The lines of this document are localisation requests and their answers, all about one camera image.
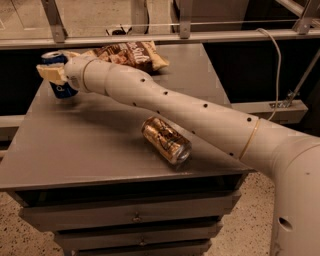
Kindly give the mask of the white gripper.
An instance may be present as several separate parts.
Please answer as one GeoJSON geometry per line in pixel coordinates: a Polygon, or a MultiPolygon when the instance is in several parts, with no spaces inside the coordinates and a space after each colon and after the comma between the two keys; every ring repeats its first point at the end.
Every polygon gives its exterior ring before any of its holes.
{"type": "Polygon", "coordinates": [[[68,84],[77,91],[87,91],[84,81],[84,72],[87,66],[95,61],[92,56],[80,56],[80,53],[62,50],[62,54],[69,60],[65,66],[63,63],[39,64],[36,69],[39,75],[56,85],[68,84]]]}

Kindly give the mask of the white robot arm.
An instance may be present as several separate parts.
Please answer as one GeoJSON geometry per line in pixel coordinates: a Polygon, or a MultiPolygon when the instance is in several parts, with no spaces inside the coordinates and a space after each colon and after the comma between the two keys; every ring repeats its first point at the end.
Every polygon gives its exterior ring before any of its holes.
{"type": "Polygon", "coordinates": [[[270,256],[319,255],[319,137],[171,91],[139,69],[93,56],[37,70],[55,84],[158,113],[269,177],[275,184],[270,256]]]}

